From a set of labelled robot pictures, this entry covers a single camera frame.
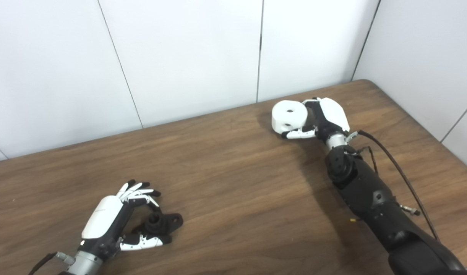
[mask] robotic arm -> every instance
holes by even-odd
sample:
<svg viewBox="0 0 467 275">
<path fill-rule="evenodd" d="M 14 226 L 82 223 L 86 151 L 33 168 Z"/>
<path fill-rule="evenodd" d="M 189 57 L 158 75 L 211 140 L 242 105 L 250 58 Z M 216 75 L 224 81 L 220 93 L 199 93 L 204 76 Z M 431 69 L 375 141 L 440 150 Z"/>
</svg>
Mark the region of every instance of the robotic arm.
<svg viewBox="0 0 467 275">
<path fill-rule="evenodd" d="M 388 186 L 363 160 L 361 150 L 349 145 L 358 134 L 375 139 L 364 131 L 349 134 L 344 110 L 332 99 L 309 99 L 302 103 L 313 111 L 315 125 L 283 132 L 281 136 L 285 139 L 317 138 L 326 144 L 329 178 L 351 211 L 368 224 L 387 250 L 393 272 L 396 275 L 467 274 L 452 252 L 404 213 L 418 214 L 418 211 L 400 205 Z"/>
<path fill-rule="evenodd" d="M 30 272 L 32 275 L 51 258 L 61 259 L 68 265 L 59 275 L 95 275 L 105 261 L 116 256 L 119 251 L 148 249 L 172 242 L 169 235 L 183 225 L 180 214 L 162 214 L 152 198 L 161 194 L 157 190 L 146 189 L 149 183 L 130 180 L 116 195 L 106 196 L 97 205 L 89 218 L 75 257 L 62 252 L 48 254 Z M 146 205 L 152 213 L 130 234 L 124 235 L 123 229 L 130 220 L 136 207 Z"/>
</svg>

